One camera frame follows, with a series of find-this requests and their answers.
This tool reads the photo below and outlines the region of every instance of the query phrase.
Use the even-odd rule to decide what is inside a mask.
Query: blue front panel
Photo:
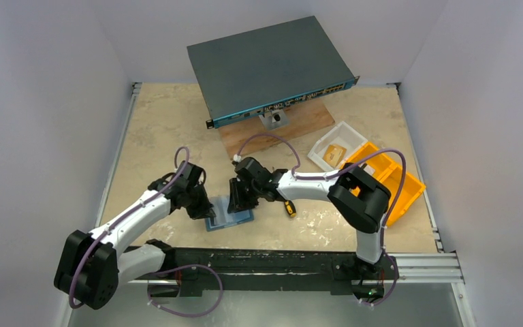
[[[290,97],[287,99],[282,99],[280,101],[274,102],[272,104],[266,104],[263,106],[258,106],[255,108],[250,108],[247,110],[243,110],[241,112],[236,112],[235,114],[227,115],[218,119],[215,119],[213,121],[214,128],[219,128],[222,126],[226,126],[232,123],[237,123],[238,121],[243,121],[245,119],[249,119],[254,116],[259,116],[261,114],[264,114],[264,112],[271,112],[272,110],[278,110],[282,108],[290,107],[294,104],[299,104],[300,102],[305,102],[311,99],[315,99],[317,97],[323,97],[324,95],[332,94],[338,91],[343,91],[350,89],[352,86],[355,85],[355,82],[358,79],[352,79],[348,80],[346,82],[338,83],[331,85],[329,87],[326,87],[324,89],[319,89],[315,91],[311,91],[308,93],[303,93],[296,95],[294,97]]]

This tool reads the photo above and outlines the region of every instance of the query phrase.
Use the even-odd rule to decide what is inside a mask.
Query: small metal bracket
[[[142,85],[142,83],[140,83],[140,82],[133,83],[131,86],[131,88],[133,89],[131,94],[139,94],[139,92],[141,91],[141,85]]]
[[[289,125],[289,119],[282,109],[264,113],[259,116],[259,119],[261,119],[261,123],[264,124],[268,131]]]
[[[444,246],[442,245],[442,240],[440,239],[440,233],[438,233],[438,228],[432,228],[432,234],[434,234],[434,242],[436,243],[436,249],[438,249],[438,253],[444,253]]]

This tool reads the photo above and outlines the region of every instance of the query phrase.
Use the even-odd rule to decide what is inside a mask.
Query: white wall
[[[523,326],[523,1],[449,1],[400,93],[479,326]]]
[[[95,222],[130,92],[88,3],[0,1],[0,326],[54,325],[63,243]]]
[[[127,75],[195,82],[186,47],[316,15],[362,84],[399,82],[446,0],[92,0]]]

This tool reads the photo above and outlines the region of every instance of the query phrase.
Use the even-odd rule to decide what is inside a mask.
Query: black linear rail
[[[356,263],[354,252],[175,248],[174,260],[170,258],[171,266],[167,268],[209,266],[220,275],[225,290],[352,295],[357,292],[352,281],[378,279],[378,275],[356,268]],[[384,257],[381,265],[385,278],[393,279],[390,261]],[[201,296],[204,290],[219,288],[215,277],[200,269],[184,270],[181,283],[180,296]]]

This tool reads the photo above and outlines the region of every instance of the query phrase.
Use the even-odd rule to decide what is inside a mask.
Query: gray floor
[[[166,300],[171,309],[196,313],[207,309],[217,292],[201,298]],[[147,306],[146,286],[126,285],[102,309],[73,312],[70,326],[440,326],[461,327],[450,284],[398,284],[392,297],[373,311],[352,296],[327,292],[226,292],[210,315],[182,318]]]

